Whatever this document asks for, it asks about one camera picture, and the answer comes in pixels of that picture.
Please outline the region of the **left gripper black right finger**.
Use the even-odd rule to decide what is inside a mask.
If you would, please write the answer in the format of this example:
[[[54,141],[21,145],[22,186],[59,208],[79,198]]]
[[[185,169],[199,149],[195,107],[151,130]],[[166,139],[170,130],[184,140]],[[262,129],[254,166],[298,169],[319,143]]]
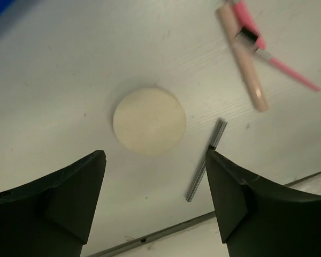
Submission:
[[[321,195],[277,184],[213,150],[205,163],[230,256],[321,256]]]

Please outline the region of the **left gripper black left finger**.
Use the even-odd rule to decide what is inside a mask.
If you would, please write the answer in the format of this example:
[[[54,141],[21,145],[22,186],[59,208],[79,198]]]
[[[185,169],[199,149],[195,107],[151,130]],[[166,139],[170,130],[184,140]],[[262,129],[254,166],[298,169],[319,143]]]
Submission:
[[[80,256],[106,167],[96,150],[58,171],[0,192],[0,256]]]

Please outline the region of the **round beige powder puff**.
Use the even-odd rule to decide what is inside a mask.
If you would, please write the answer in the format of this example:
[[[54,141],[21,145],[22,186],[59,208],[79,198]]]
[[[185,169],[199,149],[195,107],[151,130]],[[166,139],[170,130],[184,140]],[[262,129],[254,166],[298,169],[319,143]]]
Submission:
[[[142,88],[126,95],[112,118],[119,142],[147,156],[159,156],[172,150],[182,139],[186,124],[186,114],[179,100],[161,88]]]

